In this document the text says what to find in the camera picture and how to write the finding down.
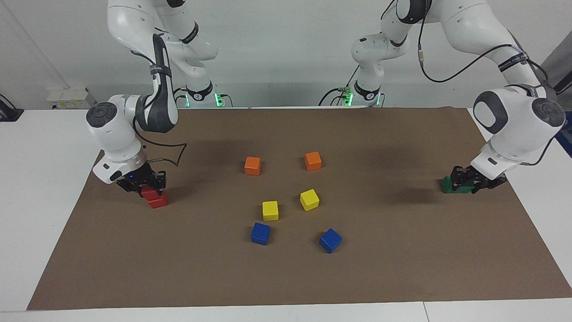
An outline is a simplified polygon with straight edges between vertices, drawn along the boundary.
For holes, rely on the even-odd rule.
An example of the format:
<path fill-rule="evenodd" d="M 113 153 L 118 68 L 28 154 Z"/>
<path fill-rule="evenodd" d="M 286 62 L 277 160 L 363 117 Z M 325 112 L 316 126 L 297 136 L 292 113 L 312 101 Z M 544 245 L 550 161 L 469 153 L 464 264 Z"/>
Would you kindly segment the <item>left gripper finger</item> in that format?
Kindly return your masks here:
<path fill-rule="evenodd" d="M 467 169 L 462 166 L 454 166 L 451 174 L 451 188 L 453 191 L 458 191 L 460 188 L 467 186 L 466 178 Z"/>
<path fill-rule="evenodd" d="M 478 191 L 483 190 L 483 189 L 493 189 L 495 187 L 498 187 L 500 185 L 503 185 L 503 183 L 507 182 L 507 177 L 506 175 L 499 175 L 499 177 L 495 178 L 495 179 L 488 179 L 487 177 L 484 177 L 483 175 L 479 175 L 478 177 L 476 177 L 473 181 L 474 184 L 474 188 L 473 188 L 473 193 L 476 194 Z"/>

